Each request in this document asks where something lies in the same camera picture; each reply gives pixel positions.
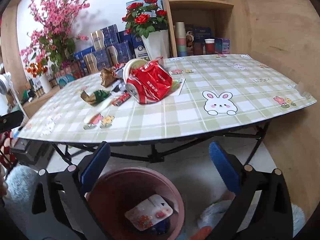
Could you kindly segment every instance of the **trash can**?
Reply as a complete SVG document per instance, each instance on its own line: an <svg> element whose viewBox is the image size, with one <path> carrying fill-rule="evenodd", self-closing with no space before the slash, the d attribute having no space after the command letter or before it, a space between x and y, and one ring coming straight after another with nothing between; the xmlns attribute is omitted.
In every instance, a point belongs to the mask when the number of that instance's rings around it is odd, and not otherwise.
<svg viewBox="0 0 320 240"><path fill-rule="evenodd" d="M159 194L173 208L166 234L140 232L124 216L148 197ZM184 205L177 188L157 171L132 167L110 171L101 176L87 194L90 208L114 240L174 240L184 222Z"/></svg>

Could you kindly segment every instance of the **plaid tablecloth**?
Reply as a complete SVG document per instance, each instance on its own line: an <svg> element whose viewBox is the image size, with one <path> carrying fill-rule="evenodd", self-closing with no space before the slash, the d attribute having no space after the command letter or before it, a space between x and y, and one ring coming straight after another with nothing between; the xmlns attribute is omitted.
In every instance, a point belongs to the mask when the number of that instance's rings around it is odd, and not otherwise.
<svg viewBox="0 0 320 240"><path fill-rule="evenodd" d="M316 102L313 97L300 96L289 78L249 56L226 56L165 60L165 67L175 73L173 78L186 79L181 94L150 105L139 105L134 98L120 107L111 105L101 111L103 117L115 117L107 128L98 123L93 129L84 129L84 119L94 108L80 94L83 88L89 95L108 89L100 85L99 74L78 79L46 102L19 137L75 143L176 138L248 125Z"/></svg>

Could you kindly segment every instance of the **wooden shelf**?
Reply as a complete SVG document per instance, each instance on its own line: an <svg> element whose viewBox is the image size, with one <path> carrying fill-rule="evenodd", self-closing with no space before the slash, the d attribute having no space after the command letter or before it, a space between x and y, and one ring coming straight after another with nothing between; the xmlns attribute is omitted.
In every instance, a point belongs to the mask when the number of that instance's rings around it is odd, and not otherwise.
<svg viewBox="0 0 320 240"><path fill-rule="evenodd" d="M217 10L232 9L233 4L219 0L169 0L171 10L200 9Z"/></svg>

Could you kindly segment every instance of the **fan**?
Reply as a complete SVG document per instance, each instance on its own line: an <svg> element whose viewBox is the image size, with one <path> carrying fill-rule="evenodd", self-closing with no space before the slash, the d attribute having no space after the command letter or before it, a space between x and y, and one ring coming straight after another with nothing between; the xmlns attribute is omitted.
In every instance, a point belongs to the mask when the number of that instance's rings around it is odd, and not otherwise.
<svg viewBox="0 0 320 240"><path fill-rule="evenodd" d="M13 84L11 81L11 74L10 72L6 72L5 74L0 74L0 93L6 95L11 90L14 99L17 101L18 106L20 107L21 111L23 112L24 116L28 118L27 113L24 111L20 100L17 97L16 91L13 88Z"/></svg>

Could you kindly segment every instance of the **white flower pot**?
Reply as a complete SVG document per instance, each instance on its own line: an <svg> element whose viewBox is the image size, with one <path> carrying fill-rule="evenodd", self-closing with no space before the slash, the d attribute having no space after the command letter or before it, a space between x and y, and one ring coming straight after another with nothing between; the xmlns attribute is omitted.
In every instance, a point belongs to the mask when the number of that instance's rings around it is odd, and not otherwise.
<svg viewBox="0 0 320 240"><path fill-rule="evenodd" d="M150 33L146 39L142 36L142 40L148 52L150 60L155 60L157 57L168 58L169 56L169 32L162 30Z"/></svg>
<svg viewBox="0 0 320 240"><path fill-rule="evenodd" d="M39 77L39 80L40 80L40 83L42 85L42 88L44 90L45 93L48 93L52 87L49 83L49 80L48 80L48 77L46 74L42 74L40 77Z"/></svg>

